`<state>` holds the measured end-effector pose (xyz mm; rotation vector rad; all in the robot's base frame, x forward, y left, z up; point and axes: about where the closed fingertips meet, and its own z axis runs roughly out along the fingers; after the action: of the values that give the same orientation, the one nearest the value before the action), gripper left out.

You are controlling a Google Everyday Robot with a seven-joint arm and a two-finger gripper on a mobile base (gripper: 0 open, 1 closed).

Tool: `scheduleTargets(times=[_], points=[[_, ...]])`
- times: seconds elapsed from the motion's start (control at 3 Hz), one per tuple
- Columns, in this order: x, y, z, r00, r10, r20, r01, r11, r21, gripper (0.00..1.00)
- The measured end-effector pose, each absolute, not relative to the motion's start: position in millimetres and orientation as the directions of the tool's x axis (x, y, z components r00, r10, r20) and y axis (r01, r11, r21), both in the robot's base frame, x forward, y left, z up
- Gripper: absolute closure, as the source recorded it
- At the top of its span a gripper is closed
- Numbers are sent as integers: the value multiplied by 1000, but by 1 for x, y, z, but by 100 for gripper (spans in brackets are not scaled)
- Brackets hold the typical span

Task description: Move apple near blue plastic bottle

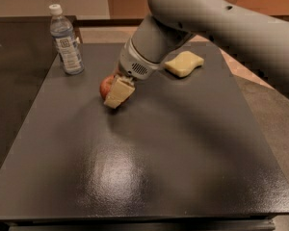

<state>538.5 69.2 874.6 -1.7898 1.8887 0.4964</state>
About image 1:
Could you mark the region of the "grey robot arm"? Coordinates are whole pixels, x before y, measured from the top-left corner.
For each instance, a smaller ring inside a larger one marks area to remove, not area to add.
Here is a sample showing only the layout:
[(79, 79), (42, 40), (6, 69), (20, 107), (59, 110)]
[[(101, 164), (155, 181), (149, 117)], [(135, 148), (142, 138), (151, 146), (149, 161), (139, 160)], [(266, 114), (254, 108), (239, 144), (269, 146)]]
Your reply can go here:
[(129, 95), (169, 53), (200, 35), (289, 99), (289, 22), (224, 0), (147, 0), (148, 14), (120, 51), (113, 81)]

